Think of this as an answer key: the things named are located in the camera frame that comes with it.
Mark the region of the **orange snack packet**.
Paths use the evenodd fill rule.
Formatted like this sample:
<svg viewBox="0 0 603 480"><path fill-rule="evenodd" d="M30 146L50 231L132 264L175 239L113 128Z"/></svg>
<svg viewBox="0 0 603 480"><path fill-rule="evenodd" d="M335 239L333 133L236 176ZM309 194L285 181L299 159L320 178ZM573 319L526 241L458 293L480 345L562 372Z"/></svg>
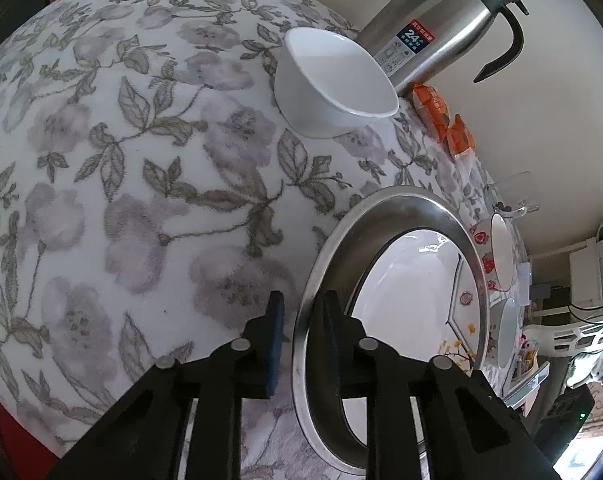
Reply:
<svg viewBox="0 0 603 480"><path fill-rule="evenodd" d="M476 148L474 136L460 114L454 116L454 121L446 132L445 141L452 156L460 156L475 151Z"/></svg>
<svg viewBox="0 0 603 480"><path fill-rule="evenodd" d="M434 87L426 84L416 84L412 88L411 99L416 113L431 137L438 143L443 143L450 126L450 114L445 99Z"/></svg>

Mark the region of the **black charger plug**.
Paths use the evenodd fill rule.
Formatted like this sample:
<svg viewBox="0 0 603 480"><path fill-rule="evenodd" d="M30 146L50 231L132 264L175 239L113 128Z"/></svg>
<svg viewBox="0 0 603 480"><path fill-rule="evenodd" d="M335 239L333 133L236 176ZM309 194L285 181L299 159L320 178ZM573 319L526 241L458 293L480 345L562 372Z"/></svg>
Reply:
<svg viewBox="0 0 603 480"><path fill-rule="evenodd" d="M533 301L547 299L551 296L551 285L532 284L529 288L529 296Z"/></svg>

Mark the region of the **strawberry pattern bowl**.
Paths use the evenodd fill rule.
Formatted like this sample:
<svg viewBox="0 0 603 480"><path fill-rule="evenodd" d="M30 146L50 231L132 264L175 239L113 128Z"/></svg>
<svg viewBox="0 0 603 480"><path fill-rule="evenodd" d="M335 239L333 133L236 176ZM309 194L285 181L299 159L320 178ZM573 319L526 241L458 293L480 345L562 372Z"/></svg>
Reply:
<svg viewBox="0 0 603 480"><path fill-rule="evenodd" d="M469 232L478 252L488 289L493 292L508 292L515 281L516 262L507 221L500 214L493 214L480 220Z"/></svg>

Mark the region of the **pale blue floral bowl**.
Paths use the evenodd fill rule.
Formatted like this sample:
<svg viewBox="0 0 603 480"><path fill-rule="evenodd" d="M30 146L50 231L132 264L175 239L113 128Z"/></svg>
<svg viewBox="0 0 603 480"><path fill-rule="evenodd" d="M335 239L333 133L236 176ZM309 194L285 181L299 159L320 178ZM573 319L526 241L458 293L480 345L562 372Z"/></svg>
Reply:
<svg viewBox="0 0 603 480"><path fill-rule="evenodd" d="M489 312L488 344L485 363L506 368L515 353L519 332L519 305L513 298L494 304Z"/></svg>

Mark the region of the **white square bowl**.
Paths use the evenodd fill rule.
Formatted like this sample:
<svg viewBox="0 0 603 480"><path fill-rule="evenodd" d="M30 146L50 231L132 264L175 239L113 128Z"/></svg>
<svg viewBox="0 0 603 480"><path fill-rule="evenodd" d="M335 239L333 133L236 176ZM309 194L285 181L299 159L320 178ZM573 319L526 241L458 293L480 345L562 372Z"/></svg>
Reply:
<svg viewBox="0 0 603 480"><path fill-rule="evenodd" d="M311 139L367 127L399 108L393 85L363 47L336 32L310 27L286 32L274 97L288 125Z"/></svg>

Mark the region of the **white power strip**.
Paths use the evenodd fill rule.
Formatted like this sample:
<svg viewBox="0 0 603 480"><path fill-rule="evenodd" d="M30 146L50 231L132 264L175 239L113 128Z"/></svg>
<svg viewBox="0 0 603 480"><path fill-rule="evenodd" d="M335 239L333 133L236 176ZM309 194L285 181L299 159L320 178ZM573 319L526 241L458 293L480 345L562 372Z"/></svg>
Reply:
<svg viewBox="0 0 603 480"><path fill-rule="evenodd" d="M529 261L518 263L517 265L517 298L518 304L522 307L530 305L530 285L533 278L531 272L531 263Z"/></svg>

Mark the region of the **black rimmed ginkgo plate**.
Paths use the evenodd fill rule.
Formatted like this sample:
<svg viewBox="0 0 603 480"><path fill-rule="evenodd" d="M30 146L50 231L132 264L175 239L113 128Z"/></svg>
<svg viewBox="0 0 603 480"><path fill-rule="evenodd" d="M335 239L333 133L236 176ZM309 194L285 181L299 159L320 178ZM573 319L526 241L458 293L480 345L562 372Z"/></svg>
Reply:
<svg viewBox="0 0 603 480"><path fill-rule="evenodd" d="M433 230L411 231L383 249L349 306L367 336L401 356L427 362L442 354L468 375L481 358L486 313L469 259Z"/></svg>

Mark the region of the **stainless steel thermos jug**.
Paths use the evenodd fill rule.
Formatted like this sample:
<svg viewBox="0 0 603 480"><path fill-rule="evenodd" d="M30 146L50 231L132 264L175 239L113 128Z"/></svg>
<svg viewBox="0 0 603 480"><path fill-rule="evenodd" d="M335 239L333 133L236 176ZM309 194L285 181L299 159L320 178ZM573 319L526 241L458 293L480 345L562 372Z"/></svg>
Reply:
<svg viewBox="0 0 603 480"><path fill-rule="evenodd" d="M512 43L475 76L483 81L521 54L524 32L510 6L529 13L522 0L390 0L356 38L402 94L424 84L466 55L499 15L512 31Z"/></svg>

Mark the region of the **large stainless steel basin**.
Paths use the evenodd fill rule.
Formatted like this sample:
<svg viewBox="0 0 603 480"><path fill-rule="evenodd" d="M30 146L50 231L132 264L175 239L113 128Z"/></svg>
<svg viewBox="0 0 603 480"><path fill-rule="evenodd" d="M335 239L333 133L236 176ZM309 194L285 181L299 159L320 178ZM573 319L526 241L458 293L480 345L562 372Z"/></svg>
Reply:
<svg viewBox="0 0 603 480"><path fill-rule="evenodd" d="M383 249L415 230L433 230L462 249L481 294L487 299L481 330L481 358L486 360L489 298L486 278L469 228L460 216L431 192L392 186L353 206L319 252L308 276L293 338L292 393L297 419L311 448L330 466L361 476L367 463L364 400L340 401L330 381L330 363L321 314L321 298L334 290L346 314L350 301Z"/></svg>

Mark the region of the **floral grey tablecloth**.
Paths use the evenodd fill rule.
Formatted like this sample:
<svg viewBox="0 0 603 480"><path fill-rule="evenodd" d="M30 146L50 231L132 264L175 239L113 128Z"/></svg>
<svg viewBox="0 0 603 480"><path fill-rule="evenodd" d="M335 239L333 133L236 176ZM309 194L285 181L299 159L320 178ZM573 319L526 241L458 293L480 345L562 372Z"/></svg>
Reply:
<svg viewBox="0 0 603 480"><path fill-rule="evenodd" d="M411 93L334 140L293 132L285 32L355 29L317 0L56 0L0 46L0 402L18 478L52 466L161 356L198 359L283 292L379 188L490 214Z"/></svg>

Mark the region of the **white shelf unit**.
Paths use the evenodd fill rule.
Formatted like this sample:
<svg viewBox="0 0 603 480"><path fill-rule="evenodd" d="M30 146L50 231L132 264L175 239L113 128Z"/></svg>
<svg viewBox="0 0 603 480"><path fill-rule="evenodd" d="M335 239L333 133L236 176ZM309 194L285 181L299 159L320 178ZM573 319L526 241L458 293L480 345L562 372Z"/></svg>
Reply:
<svg viewBox="0 0 603 480"><path fill-rule="evenodd" d="M588 312L603 310L603 240L595 237L559 249L532 255L533 262L568 258L571 306Z"/></svg>

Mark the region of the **white plastic chair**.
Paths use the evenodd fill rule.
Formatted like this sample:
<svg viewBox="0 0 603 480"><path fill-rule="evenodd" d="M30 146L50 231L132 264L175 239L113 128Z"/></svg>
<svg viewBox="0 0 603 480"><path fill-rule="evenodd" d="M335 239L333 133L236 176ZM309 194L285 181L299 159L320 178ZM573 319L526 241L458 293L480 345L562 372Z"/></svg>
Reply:
<svg viewBox="0 0 603 480"><path fill-rule="evenodd" d="M603 351L603 323L571 323L524 327L528 340L536 341L539 354L548 358L571 358L579 353Z"/></svg>

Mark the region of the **clear glass mug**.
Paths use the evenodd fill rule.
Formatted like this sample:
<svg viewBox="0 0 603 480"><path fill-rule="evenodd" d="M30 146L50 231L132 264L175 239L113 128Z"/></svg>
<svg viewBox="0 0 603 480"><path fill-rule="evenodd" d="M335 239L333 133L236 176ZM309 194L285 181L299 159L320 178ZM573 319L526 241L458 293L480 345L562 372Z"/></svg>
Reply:
<svg viewBox="0 0 603 480"><path fill-rule="evenodd" d="M539 196L533 174L523 171L495 183L495 209L504 218L518 219L539 210Z"/></svg>

